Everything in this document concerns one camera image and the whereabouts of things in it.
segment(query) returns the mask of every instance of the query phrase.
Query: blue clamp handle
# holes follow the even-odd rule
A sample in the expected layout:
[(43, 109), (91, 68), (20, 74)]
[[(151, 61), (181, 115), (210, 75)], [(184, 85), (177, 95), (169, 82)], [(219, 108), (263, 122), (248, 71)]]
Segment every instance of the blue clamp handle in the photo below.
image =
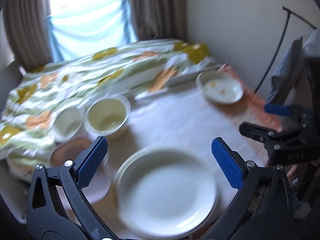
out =
[(291, 115), (291, 111), (287, 106), (267, 104), (264, 106), (264, 111), (268, 114), (276, 114), (280, 116)]
[(232, 151), (225, 141), (218, 137), (212, 141), (211, 152), (226, 176), (231, 187), (241, 189), (246, 169), (242, 157)]
[(97, 139), (75, 159), (73, 173), (79, 189), (88, 187), (100, 163), (108, 152), (108, 142), (103, 136)]

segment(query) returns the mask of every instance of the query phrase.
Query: white plate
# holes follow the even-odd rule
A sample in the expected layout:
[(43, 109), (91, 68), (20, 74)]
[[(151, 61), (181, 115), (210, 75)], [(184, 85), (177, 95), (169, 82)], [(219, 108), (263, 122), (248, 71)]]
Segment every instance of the white plate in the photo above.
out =
[(239, 81), (216, 71), (202, 72), (196, 85), (206, 98), (218, 104), (234, 104), (244, 93)]
[(120, 219), (151, 239), (177, 239), (194, 232), (209, 219), (217, 203), (210, 169), (174, 148), (138, 151), (116, 178)]

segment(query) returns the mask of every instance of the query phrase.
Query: cream bowl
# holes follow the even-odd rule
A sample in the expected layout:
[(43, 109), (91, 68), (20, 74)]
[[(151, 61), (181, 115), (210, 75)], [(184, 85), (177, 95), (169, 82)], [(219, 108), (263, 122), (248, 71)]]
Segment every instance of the cream bowl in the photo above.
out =
[(127, 129), (130, 113), (129, 100), (121, 95), (113, 95), (94, 103), (84, 117), (84, 127), (95, 138), (104, 136), (116, 139)]

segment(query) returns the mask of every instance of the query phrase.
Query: small white bowl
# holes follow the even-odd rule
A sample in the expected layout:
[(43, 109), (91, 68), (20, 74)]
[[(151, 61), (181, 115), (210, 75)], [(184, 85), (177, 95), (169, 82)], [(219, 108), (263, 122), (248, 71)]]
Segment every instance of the small white bowl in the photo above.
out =
[(218, 190), (211, 170), (191, 154), (147, 147), (116, 175), (118, 215), (148, 239), (181, 239), (211, 217)]
[(196, 85), (208, 100), (216, 104), (234, 104), (244, 93), (239, 81), (216, 71), (202, 72), (196, 78)]
[(55, 141), (66, 142), (70, 140), (80, 129), (83, 118), (83, 108), (69, 107), (61, 111), (52, 125)]
[(130, 102), (124, 96), (104, 98), (89, 108), (84, 117), (84, 127), (93, 138), (118, 138), (127, 129), (130, 109)]

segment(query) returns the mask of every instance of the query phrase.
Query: bed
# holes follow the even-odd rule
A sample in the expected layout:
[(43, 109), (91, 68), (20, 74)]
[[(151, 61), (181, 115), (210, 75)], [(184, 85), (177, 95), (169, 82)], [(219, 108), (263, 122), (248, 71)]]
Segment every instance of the bed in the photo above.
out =
[(172, 76), (215, 66), (219, 62), (206, 45), (179, 40), (141, 41), (39, 66), (9, 93), (0, 120), (0, 159), (13, 176), (30, 182), (37, 164), (49, 166), (57, 147), (52, 121), (65, 108), (86, 109), (109, 94), (154, 93)]

